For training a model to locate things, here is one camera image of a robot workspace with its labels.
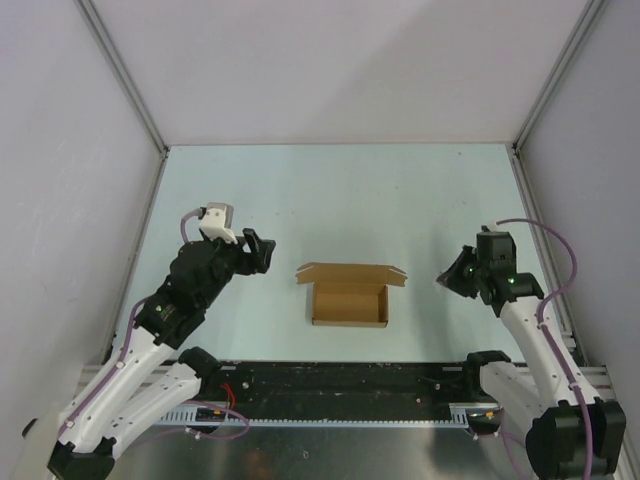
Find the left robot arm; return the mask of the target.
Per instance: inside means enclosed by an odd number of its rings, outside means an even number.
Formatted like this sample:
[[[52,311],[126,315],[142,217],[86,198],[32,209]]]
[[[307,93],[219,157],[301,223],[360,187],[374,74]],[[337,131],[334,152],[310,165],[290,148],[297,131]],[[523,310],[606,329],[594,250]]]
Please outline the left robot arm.
[[[160,287],[132,308],[120,349],[67,406],[52,405],[24,429],[12,478],[104,479],[165,413],[195,397],[214,397],[220,364],[199,347],[185,351],[164,379],[142,383],[204,322],[234,276],[268,272],[275,248],[251,228],[240,237],[221,229],[184,243]]]

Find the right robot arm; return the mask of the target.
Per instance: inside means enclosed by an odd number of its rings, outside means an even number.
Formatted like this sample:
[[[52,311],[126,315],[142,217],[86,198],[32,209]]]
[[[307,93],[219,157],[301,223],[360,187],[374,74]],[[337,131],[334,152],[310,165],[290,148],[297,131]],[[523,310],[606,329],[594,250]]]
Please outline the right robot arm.
[[[524,435],[532,472],[539,479],[590,479],[615,473],[626,415],[604,399],[582,373],[546,313],[548,297],[536,277],[517,267],[512,235],[483,227],[438,279],[446,289],[480,298],[515,340],[529,374],[502,351],[468,355],[461,376],[473,401],[496,400]]]

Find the brown cardboard box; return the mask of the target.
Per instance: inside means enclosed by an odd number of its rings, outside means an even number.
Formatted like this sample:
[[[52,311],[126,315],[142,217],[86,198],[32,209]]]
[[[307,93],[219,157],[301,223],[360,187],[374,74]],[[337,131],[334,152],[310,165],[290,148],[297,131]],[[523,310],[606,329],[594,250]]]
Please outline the brown cardboard box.
[[[298,268],[298,285],[311,286],[315,326],[386,328],[389,288],[404,287],[407,274],[392,265],[310,262]]]

